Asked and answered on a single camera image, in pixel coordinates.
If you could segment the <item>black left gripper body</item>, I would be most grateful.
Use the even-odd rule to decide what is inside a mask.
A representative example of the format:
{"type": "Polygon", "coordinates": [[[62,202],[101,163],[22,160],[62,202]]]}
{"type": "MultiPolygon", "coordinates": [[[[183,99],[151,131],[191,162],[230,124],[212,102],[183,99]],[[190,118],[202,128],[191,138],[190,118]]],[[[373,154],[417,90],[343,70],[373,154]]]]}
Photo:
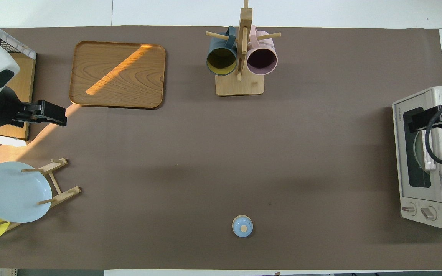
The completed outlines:
{"type": "Polygon", "coordinates": [[[67,126],[66,109],[47,101],[23,102],[13,118],[14,126],[23,127],[24,123],[52,123],[67,126]]]}

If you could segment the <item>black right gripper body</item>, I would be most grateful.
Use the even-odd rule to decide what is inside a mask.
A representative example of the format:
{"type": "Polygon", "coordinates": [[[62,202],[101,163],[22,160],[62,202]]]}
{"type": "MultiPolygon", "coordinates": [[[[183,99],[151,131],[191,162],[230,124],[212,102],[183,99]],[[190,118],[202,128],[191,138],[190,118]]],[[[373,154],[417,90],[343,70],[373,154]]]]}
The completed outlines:
{"type": "MultiPolygon", "coordinates": [[[[410,132],[425,130],[431,118],[442,108],[437,105],[425,111],[421,111],[416,115],[412,115],[412,122],[409,123],[410,132]]],[[[433,128],[442,128],[442,114],[437,118],[432,126],[433,128]]]]}

